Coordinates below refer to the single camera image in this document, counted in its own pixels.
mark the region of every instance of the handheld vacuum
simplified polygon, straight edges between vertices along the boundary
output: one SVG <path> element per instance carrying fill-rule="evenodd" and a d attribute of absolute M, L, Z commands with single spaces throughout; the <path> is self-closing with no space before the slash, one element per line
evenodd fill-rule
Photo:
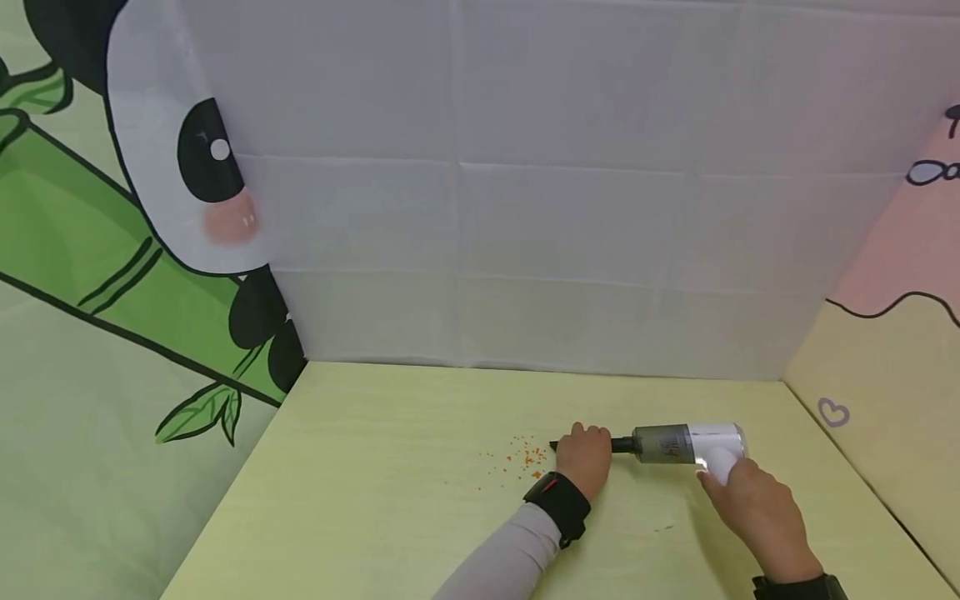
<path fill-rule="evenodd" d="M 724 486 L 730 469 L 747 455 L 736 423 L 679 423 L 635 427 L 633 435 L 611 440 L 614 453 L 630 453 L 641 463 L 700 465 Z M 557 449 L 557 442 L 550 447 Z"/>

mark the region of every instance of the hand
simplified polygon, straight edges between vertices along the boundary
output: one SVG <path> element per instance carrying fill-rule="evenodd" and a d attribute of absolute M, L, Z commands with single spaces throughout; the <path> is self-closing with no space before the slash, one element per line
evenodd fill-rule
<path fill-rule="evenodd" d="M 706 471 L 697 478 L 723 522 L 750 549 L 775 584 L 816 579 L 824 573 L 806 542 L 806 527 L 789 488 L 749 458 L 730 471 L 727 487 Z"/>
<path fill-rule="evenodd" d="M 570 435 L 557 443 L 557 472 L 572 481 L 590 504 L 607 483 L 611 458 L 610 431 L 606 427 L 592 425 L 585 431 L 580 422 L 575 422 Z"/>

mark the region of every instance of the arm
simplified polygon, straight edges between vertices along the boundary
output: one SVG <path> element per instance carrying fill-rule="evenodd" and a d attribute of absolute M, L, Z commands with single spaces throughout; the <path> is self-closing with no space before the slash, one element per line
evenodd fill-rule
<path fill-rule="evenodd" d="M 754 579 L 758 600 L 845 600 L 806 540 L 800 508 L 789 488 L 750 459 L 730 471 L 727 487 L 697 473 L 724 523 L 747 545 L 764 577 Z"/>
<path fill-rule="evenodd" d="M 560 530 L 525 504 L 463 561 L 434 600 L 526 600 L 560 552 Z"/>
<path fill-rule="evenodd" d="M 581 525 L 578 535 L 571 536 L 571 521 L 580 524 L 589 513 L 590 502 L 607 483 L 610 462 L 610 431 L 574 423 L 557 444 L 556 472 L 561 476 L 552 482 L 556 485 L 546 485 L 534 497 L 528 494 L 529 503 L 457 567 L 434 600 L 529 598 L 561 548 L 583 533 Z"/>

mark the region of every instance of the gray sleeve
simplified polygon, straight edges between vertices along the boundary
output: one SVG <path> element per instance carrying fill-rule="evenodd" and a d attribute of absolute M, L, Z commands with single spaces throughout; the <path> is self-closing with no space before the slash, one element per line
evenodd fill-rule
<path fill-rule="evenodd" d="M 433 600 L 527 600 L 560 552 L 560 530 L 535 504 L 524 504 L 487 538 Z"/>

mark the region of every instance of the panda face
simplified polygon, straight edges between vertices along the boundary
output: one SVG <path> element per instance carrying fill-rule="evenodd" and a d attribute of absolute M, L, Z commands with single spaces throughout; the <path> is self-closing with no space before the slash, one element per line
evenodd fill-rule
<path fill-rule="evenodd" d="M 202 273 L 266 264 L 251 195 L 175 3 L 128 2 L 120 11 L 106 95 L 133 192 L 167 250 Z"/>

